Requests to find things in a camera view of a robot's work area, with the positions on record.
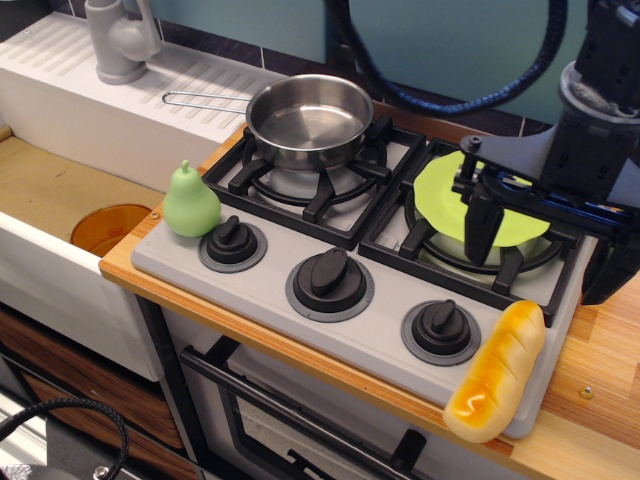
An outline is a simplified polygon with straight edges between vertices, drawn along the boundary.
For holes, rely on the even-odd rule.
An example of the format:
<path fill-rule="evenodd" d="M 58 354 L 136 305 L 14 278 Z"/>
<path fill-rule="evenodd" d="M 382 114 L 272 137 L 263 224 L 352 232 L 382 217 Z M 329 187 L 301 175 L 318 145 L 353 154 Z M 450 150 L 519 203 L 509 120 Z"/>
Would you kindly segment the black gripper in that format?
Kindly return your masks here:
<path fill-rule="evenodd" d="M 639 271 L 639 128 L 562 122 L 525 137 L 470 135 L 453 189 L 468 204 L 465 255 L 485 263 L 503 207 L 574 227 L 597 241 L 582 305 L 606 302 Z"/>

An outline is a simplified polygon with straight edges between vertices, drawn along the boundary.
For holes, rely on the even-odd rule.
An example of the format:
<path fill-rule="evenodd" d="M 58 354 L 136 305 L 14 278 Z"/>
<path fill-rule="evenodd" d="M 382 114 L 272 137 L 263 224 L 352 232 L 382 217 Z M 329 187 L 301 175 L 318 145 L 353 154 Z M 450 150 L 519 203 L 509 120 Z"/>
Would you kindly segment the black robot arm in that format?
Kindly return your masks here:
<path fill-rule="evenodd" d="M 639 271 L 639 4 L 592 1 L 577 59 L 563 70 L 564 109 L 532 136 L 467 136 L 454 180 L 468 210 L 465 255 L 485 262 L 513 210 L 597 239 L 582 304 L 607 301 Z"/>

